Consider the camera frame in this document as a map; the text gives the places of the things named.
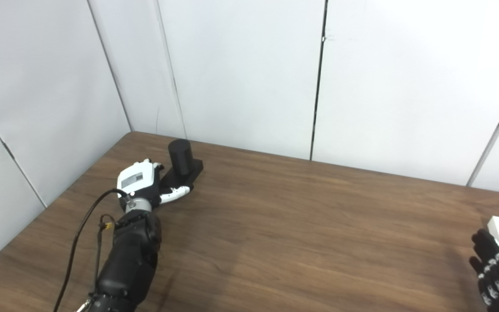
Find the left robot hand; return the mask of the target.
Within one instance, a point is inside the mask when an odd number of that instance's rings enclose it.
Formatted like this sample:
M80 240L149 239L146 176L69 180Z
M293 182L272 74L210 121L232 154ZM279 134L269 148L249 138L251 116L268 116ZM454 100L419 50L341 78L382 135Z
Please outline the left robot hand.
M124 169L117 178L117 189L126 193L118 198L126 212L141 210L151 212L160 204L170 203L188 195L192 185L174 186L161 181L160 172L164 166L145 159Z

